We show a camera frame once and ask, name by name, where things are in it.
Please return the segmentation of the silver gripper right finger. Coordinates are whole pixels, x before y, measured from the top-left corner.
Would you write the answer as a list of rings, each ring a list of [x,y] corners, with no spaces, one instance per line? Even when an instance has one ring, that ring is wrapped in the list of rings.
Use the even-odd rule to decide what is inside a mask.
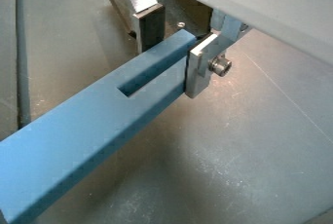
[[[208,86],[212,74],[223,77],[231,68],[226,50],[251,27],[218,9],[212,10],[208,35],[188,51],[184,94],[194,98]]]

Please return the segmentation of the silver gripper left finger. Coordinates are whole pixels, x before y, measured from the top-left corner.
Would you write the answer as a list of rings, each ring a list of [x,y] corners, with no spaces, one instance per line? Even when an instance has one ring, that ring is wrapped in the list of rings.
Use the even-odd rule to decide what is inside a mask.
[[[166,7],[158,0],[124,0],[138,53],[146,52],[164,40]]]

